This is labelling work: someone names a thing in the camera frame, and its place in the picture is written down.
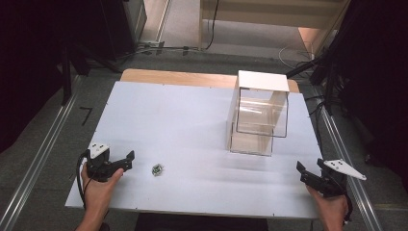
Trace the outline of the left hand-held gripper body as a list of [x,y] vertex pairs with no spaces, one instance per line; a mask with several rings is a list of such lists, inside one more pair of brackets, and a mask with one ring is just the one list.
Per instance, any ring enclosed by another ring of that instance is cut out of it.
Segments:
[[107,182],[124,165],[123,160],[110,161],[110,147],[93,142],[87,150],[87,175],[98,182]]

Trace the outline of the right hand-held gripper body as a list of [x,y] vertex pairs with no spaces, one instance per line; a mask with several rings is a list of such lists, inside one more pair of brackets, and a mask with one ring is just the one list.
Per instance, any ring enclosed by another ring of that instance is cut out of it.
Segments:
[[324,160],[327,169],[320,169],[320,176],[307,171],[307,186],[323,194],[324,197],[334,197],[346,194],[347,177],[351,176],[360,180],[367,177],[344,160]]

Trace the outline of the person's right hand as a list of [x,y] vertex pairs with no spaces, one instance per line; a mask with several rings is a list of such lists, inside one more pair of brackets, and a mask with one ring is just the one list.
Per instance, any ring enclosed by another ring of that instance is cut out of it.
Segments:
[[324,198],[318,191],[307,186],[309,194],[314,198],[322,223],[342,223],[348,212],[347,201],[344,195]]

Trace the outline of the person's left hand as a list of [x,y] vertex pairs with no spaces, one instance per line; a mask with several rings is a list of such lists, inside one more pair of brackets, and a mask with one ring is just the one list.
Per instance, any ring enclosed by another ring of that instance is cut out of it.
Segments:
[[81,172],[86,211],[105,214],[108,211],[115,185],[124,171],[119,168],[107,182],[98,182],[88,177],[87,170],[87,165],[84,165]]

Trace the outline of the clear box with white top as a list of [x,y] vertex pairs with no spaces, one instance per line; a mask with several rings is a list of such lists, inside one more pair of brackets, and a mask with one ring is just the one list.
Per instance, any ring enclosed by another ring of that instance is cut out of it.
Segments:
[[287,137],[289,93],[283,74],[240,70],[227,119],[227,149],[270,156],[273,140]]

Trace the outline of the black metal stand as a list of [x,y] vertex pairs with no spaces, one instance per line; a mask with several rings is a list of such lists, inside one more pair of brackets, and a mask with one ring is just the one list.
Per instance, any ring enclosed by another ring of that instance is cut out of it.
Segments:
[[306,62],[305,64],[301,64],[295,69],[287,72],[286,77],[290,79],[295,75],[312,67],[315,70],[312,76],[310,77],[310,83],[313,86],[316,86],[320,85],[323,82],[323,80],[326,80],[325,92],[323,95],[322,103],[327,113],[332,115],[332,105],[334,104],[332,93],[335,85],[335,67],[336,67],[336,64],[334,62],[333,49],[329,48],[326,51],[324,51],[321,55],[314,58],[313,60]]
[[88,75],[90,67],[87,63],[86,57],[92,58],[97,63],[108,68],[113,73],[122,73],[118,67],[109,63],[107,60],[98,56],[94,52],[90,51],[86,46],[79,42],[62,40],[61,45],[61,57],[62,57],[62,75],[63,75],[63,101],[62,105],[65,106],[68,100],[72,96],[72,80],[70,68],[74,66],[76,72],[80,75]]

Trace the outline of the person's dark clothing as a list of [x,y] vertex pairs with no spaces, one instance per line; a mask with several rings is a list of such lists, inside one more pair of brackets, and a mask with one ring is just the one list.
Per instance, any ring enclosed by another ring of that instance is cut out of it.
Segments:
[[140,214],[135,231],[268,231],[265,218]]

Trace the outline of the black curtain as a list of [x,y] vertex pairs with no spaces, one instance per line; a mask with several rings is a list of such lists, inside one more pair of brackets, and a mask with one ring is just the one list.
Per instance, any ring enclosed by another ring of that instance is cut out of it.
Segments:
[[0,153],[67,82],[89,73],[74,27],[90,0],[0,0]]
[[351,0],[338,38],[340,98],[408,192],[408,0]]

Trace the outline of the black cabinet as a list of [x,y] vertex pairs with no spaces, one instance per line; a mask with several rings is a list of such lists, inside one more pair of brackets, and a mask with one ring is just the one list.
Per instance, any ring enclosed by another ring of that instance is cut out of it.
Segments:
[[105,57],[115,61],[136,51],[147,15],[144,0],[99,0],[107,29]]

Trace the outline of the light wooden shelf unit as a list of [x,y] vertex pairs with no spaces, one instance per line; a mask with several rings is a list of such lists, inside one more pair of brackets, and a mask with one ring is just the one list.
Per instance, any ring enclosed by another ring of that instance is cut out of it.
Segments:
[[351,0],[199,0],[199,38],[202,21],[222,21],[296,27],[306,49],[319,55],[333,31],[342,25]]

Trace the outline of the metal floor rail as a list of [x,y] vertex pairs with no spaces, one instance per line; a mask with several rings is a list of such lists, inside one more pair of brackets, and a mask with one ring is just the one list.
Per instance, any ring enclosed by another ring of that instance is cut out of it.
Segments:
[[[344,144],[343,137],[339,132],[334,117],[328,113],[325,106],[320,108],[319,116],[324,124],[324,131],[327,132],[335,149],[336,157],[343,159],[350,166],[355,167],[351,159],[350,152]],[[351,178],[348,180],[348,186],[352,192],[353,198],[356,201],[358,210],[366,227],[368,228],[368,231],[384,231],[377,214],[374,211],[374,207],[369,199],[362,180]]]
[[39,147],[34,160],[31,162],[23,179],[13,193],[13,196],[8,204],[5,214],[0,219],[0,231],[12,231],[13,227],[21,213],[29,195],[36,184],[38,177],[45,166],[45,163],[50,155],[54,144],[61,133],[64,124],[76,102],[78,88],[83,83],[83,76],[77,75],[73,80],[72,96],[67,100],[64,106],[61,106],[53,120],[53,123],[48,130],[41,146]]

